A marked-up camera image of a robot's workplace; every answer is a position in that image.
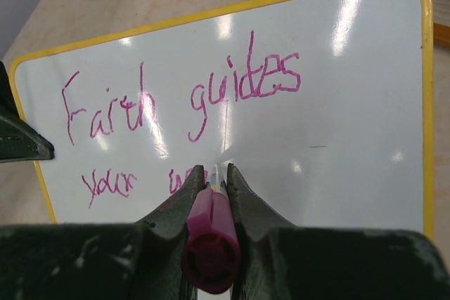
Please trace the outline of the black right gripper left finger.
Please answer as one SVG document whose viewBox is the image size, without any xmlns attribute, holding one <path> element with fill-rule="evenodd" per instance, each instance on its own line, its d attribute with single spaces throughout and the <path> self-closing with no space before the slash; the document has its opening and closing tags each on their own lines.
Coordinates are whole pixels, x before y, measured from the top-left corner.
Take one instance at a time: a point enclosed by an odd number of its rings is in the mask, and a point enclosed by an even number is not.
<svg viewBox="0 0 450 300">
<path fill-rule="evenodd" d="M 181 272 L 202 166 L 133 223 L 1 228 L 2 299 L 196 299 Z"/>
</svg>

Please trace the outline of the magenta marker cap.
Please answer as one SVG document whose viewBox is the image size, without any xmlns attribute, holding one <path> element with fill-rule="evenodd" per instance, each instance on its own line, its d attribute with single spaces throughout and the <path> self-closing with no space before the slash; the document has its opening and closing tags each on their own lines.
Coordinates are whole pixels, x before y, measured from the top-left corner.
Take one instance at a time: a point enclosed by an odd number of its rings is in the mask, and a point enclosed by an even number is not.
<svg viewBox="0 0 450 300">
<path fill-rule="evenodd" d="M 200 191 L 187 219 L 188 239 L 181 270 L 198 289 L 221 294 L 234 283 L 241 250 L 228 197 L 210 188 Z"/>
</svg>

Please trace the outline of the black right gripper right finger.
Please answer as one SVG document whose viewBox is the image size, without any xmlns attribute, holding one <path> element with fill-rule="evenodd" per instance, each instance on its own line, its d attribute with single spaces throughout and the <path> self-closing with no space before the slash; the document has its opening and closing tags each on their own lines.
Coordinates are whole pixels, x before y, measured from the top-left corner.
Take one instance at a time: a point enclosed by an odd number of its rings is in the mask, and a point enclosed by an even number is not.
<svg viewBox="0 0 450 300">
<path fill-rule="evenodd" d="M 260 198 L 234 164 L 227 184 L 242 254 L 233 299 L 449 298 L 449 272 L 426 236 L 299 227 Z"/>
</svg>

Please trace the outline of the yellow framed whiteboard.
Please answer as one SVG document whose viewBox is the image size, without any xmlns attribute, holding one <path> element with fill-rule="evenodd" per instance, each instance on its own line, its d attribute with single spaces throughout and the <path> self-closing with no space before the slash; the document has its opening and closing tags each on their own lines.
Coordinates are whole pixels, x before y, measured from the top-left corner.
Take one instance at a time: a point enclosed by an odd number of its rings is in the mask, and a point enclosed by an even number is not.
<svg viewBox="0 0 450 300">
<path fill-rule="evenodd" d="M 299 226 L 432 232 L 431 0 L 254 0 L 11 66 L 57 223 L 135 221 L 234 163 Z"/>
</svg>

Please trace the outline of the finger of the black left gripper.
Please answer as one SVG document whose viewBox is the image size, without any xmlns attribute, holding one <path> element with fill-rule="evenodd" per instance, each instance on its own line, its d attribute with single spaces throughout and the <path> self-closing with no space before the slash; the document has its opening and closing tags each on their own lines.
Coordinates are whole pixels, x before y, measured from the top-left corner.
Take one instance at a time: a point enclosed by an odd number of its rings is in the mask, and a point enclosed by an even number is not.
<svg viewBox="0 0 450 300">
<path fill-rule="evenodd" d="M 4 63 L 1 62 L 1 163 L 54 158 L 54 146 L 21 120 Z"/>
</svg>

